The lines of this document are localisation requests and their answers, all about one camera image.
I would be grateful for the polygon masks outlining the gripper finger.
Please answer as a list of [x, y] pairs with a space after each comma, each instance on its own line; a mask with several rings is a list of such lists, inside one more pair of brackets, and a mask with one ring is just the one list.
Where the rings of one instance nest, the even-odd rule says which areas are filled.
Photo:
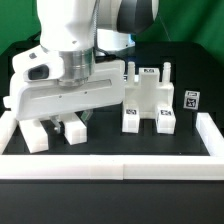
[[54, 130], [57, 133], [62, 133], [63, 130], [64, 130], [64, 126], [63, 126], [62, 122], [58, 119], [58, 117], [57, 116], [51, 116], [50, 120], [54, 124]]
[[84, 110], [81, 114], [80, 119], [82, 120], [82, 122], [87, 125], [88, 121], [91, 119], [93, 115], [93, 110], [92, 109], [88, 109], [88, 110]]

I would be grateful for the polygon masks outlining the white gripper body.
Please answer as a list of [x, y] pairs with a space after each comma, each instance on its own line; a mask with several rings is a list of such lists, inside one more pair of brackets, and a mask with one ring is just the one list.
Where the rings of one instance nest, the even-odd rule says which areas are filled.
[[12, 64], [15, 73], [3, 102], [18, 121], [110, 106], [124, 100], [122, 60], [95, 64], [94, 73], [77, 87], [59, 85], [65, 72], [63, 59], [45, 53], [41, 46], [14, 56]]

